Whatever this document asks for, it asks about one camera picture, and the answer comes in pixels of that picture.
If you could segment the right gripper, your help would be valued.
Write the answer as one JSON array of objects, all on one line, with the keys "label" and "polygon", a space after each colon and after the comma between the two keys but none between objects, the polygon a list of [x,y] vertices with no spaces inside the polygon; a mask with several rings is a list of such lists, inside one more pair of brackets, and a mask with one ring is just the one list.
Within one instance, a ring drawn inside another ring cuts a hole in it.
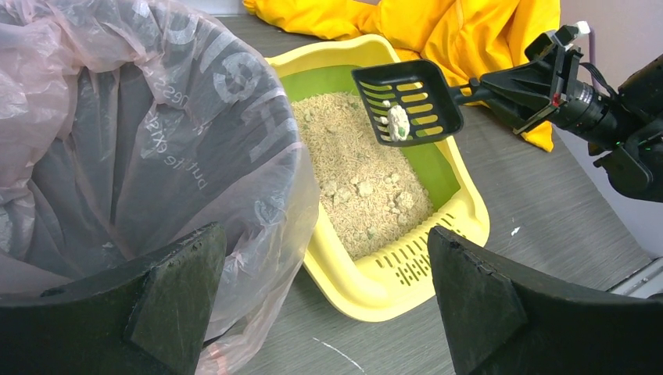
[{"label": "right gripper", "polygon": [[533,130],[545,121],[561,128],[587,125],[596,110],[596,88],[578,80],[582,53],[557,46],[542,59],[483,74],[478,97],[514,132]]}]

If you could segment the yellow green litter box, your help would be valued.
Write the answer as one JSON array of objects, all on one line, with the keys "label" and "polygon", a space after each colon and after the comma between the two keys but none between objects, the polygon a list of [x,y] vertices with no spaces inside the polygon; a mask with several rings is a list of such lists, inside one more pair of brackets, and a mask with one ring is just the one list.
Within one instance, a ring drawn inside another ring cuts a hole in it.
[{"label": "yellow green litter box", "polygon": [[[386,39],[364,35],[348,41],[322,41],[269,55],[288,98],[355,92],[350,71],[398,61]],[[352,259],[325,211],[320,211],[303,265],[329,302],[355,320],[382,322],[412,310],[435,293],[427,240],[443,226],[485,245],[489,214],[452,137],[432,145],[405,148],[404,154],[432,196],[435,212],[421,225],[377,252]]]}]

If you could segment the white litter clump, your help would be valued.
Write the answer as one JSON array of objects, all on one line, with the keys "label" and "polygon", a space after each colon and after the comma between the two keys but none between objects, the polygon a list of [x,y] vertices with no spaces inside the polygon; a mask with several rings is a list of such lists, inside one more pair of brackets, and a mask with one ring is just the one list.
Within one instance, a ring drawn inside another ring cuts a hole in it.
[{"label": "white litter clump", "polygon": [[387,116],[381,116],[382,125],[387,126],[389,138],[393,142],[405,141],[410,134],[410,120],[407,111],[400,105],[394,105],[387,111]]}]

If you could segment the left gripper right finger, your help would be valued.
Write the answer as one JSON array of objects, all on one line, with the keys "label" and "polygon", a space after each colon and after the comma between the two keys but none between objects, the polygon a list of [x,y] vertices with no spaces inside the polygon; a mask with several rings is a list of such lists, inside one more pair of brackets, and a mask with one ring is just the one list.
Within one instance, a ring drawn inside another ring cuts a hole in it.
[{"label": "left gripper right finger", "polygon": [[569,283],[441,226],[427,248],[456,373],[661,373],[661,299]]}]

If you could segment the black litter scoop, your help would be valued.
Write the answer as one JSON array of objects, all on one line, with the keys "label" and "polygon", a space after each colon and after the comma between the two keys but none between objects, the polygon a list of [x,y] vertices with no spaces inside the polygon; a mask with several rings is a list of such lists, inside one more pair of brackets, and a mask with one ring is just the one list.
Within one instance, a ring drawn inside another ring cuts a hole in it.
[{"label": "black litter scoop", "polygon": [[[478,97],[478,80],[451,87],[442,70],[427,59],[361,67],[351,74],[377,142],[389,147],[423,145],[455,135],[464,125],[460,107],[487,99]],[[391,141],[387,126],[379,121],[394,105],[402,106],[410,120],[405,141]]]}]

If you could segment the bin with pink bag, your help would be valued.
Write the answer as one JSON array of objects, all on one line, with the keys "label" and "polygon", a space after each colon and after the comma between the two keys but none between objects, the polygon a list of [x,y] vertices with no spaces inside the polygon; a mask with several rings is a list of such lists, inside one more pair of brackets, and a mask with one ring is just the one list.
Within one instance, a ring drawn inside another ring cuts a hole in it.
[{"label": "bin with pink bag", "polygon": [[232,374],[280,312],[318,199],[281,81],[219,20],[177,1],[2,2],[1,296],[218,223],[192,374]]}]

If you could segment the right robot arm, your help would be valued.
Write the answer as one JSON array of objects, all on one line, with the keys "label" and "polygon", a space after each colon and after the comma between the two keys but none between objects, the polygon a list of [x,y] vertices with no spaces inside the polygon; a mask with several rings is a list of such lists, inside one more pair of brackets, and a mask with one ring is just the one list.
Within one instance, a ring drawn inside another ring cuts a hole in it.
[{"label": "right robot arm", "polygon": [[614,89],[572,44],[590,33],[585,21],[542,33],[526,48],[526,64],[480,77],[492,93],[486,104],[516,134],[550,122],[583,139],[619,194],[661,202],[662,64]]}]

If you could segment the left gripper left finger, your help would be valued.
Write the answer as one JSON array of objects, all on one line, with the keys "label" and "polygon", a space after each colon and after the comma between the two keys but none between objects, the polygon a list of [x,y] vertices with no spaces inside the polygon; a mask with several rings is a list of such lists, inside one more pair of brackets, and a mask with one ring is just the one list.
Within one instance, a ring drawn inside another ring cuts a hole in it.
[{"label": "left gripper left finger", "polygon": [[2,294],[2,373],[194,373],[226,244],[210,223],[93,276]]}]

